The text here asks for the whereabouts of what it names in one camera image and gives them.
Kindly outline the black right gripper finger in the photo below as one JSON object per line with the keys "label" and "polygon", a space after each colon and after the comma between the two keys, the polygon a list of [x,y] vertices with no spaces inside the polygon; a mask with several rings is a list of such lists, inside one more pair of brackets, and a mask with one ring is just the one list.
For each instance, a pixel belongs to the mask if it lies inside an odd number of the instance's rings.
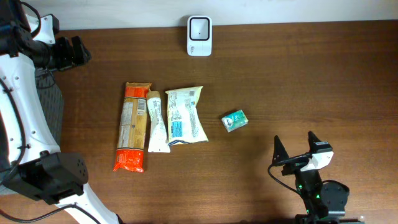
{"label": "black right gripper finger", "polygon": [[274,136],[274,153],[272,157],[272,164],[276,165],[282,161],[286,161],[289,158],[284,145],[282,144],[278,135]]}
{"label": "black right gripper finger", "polygon": [[308,144],[310,147],[309,152],[317,152],[320,149],[321,145],[318,145],[317,144],[318,142],[321,142],[321,140],[319,140],[312,131],[309,131],[308,132]]}

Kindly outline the teal small tissue pack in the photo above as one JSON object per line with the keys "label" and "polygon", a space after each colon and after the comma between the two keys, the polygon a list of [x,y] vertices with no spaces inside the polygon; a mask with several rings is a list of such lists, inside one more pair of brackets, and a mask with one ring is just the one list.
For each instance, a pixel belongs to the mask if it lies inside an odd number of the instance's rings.
{"label": "teal small tissue pack", "polygon": [[226,128],[227,132],[234,131],[238,128],[241,128],[248,124],[249,120],[247,119],[246,115],[244,114],[243,110],[235,111],[231,114],[224,116],[221,119],[224,127]]}

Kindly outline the cream yellow snack bag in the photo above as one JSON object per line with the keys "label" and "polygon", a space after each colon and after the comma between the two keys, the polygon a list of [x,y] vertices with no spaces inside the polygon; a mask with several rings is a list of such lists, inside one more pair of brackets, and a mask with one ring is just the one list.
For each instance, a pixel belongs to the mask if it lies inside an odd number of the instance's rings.
{"label": "cream yellow snack bag", "polygon": [[208,142],[198,117],[202,86],[167,90],[168,145]]}

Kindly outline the orange pasta package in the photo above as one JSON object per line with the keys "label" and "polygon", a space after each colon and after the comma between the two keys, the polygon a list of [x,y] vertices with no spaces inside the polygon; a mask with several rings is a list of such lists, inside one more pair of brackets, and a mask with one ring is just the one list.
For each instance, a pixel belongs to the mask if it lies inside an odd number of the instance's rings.
{"label": "orange pasta package", "polygon": [[144,171],[144,146],[147,129],[147,94],[151,83],[125,85],[123,108],[119,124],[114,171]]}

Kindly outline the white tube with cork cap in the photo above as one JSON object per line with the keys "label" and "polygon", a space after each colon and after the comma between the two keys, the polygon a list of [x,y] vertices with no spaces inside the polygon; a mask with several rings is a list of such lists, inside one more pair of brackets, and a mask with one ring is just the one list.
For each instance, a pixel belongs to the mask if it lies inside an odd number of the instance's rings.
{"label": "white tube with cork cap", "polygon": [[158,91],[147,94],[147,109],[150,116],[149,152],[170,153],[168,136],[162,117],[162,102]]}

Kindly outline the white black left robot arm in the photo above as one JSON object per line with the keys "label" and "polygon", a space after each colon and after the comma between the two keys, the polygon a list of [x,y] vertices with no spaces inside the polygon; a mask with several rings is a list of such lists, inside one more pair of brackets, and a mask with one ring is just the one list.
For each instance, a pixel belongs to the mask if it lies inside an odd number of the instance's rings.
{"label": "white black left robot arm", "polygon": [[80,37],[57,37],[53,15],[29,21],[26,2],[1,2],[1,189],[55,205],[80,223],[120,223],[91,189],[83,158],[62,153],[45,117],[62,115],[56,84],[44,85],[54,71],[89,62]]}

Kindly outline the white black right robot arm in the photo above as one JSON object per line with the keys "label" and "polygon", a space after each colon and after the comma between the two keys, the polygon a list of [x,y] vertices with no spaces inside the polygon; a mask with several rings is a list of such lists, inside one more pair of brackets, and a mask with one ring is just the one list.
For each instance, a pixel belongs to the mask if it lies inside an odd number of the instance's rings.
{"label": "white black right robot arm", "polygon": [[309,151],[289,157],[278,138],[275,149],[282,155],[275,165],[282,166],[281,174],[295,176],[295,192],[303,200],[307,213],[296,215],[295,223],[361,223],[359,219],[344,219],[349,187],[335,180],[322,180],[319,170],[329,165],[334,155],[327,141],[308,132]]}

